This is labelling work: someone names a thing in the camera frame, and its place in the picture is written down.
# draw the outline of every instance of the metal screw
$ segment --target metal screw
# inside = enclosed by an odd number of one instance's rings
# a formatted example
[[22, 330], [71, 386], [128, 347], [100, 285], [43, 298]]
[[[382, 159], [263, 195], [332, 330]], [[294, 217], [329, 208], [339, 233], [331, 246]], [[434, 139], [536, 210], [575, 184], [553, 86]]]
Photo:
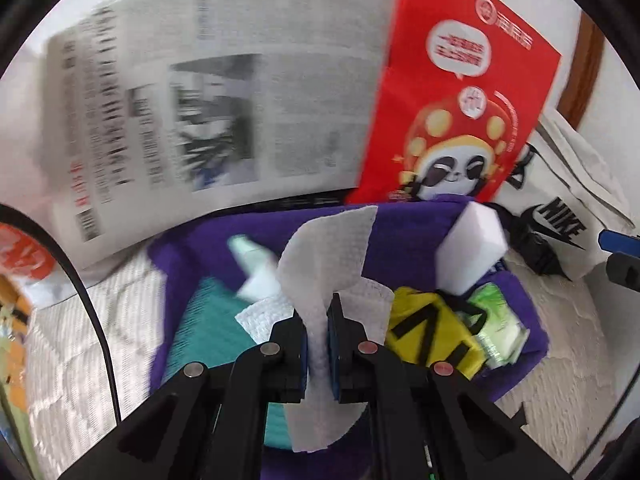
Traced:
[[262, 355], [276, 355], [280, 351], [280, 345], [269, 341], [260, 347]]
[[202, 363], [193, 362], [184, 367], [184, 374], [190, 378], [199, 377], [203, 371], [204, 366], [202, 366]]
[[433, 365], [433, 371], [443, 377], [448, 377], [453, 373], [453, 366], [446, 361], [438, 361]]
[[363, 341], [358, 345], [358, 351], [361, 354], [375, 354], [378, 351], [378, 345], [376, 345], [373, 341]]

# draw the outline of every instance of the red paper bag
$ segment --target red paper bag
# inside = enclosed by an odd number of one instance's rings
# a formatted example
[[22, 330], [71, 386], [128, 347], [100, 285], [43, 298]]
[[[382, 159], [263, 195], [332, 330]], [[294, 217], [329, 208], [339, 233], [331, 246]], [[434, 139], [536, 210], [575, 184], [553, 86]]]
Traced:
[[349, 202], [490, 200], [536, 125], [559, 61], [500, 0], [399, 0]]

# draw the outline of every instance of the newspaper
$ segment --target newspaper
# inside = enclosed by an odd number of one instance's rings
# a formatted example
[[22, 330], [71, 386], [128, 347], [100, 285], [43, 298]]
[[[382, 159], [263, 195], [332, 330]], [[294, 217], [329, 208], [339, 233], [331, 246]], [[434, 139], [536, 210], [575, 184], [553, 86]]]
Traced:
[[52, 223], [79, 267], [357, 184], [394, 0], [123, 0], [50, 40]]

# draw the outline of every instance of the cartoon character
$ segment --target cartoon character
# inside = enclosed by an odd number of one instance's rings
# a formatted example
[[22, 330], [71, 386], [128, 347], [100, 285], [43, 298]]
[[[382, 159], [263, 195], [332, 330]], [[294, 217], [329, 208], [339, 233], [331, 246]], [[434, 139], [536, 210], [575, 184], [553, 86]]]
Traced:
[[401, 190], [414, 200], [475, 196], [496, 170], [511, 132], [507, 113], [489, 100], [477, 119], [463, 113], [457, 98], [424, 107], [407, 134]]

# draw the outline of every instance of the white tissue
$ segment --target white tissue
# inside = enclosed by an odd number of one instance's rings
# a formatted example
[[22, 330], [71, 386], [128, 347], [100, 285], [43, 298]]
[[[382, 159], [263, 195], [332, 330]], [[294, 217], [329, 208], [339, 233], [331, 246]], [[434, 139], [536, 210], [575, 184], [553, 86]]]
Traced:
[[368, 339], [384, 342], [393, 292], [362, 277], [377, 211], [377, 207], [367, 206], [301, 226], [278, 264], [282, 294], [259, 301], [236, 316], [256, 342], [268, 340], [273, 323], [290, 317], [294, 307], [305, 324], [309, 362], [305, 399], [300, 404], [285, 405], [294, 451], [328, 447], [364, 410], [364, 404], [338, 404], [334, 400], [326, 310], [333, 293], [340, 292], [345, 317], [362, 323]]

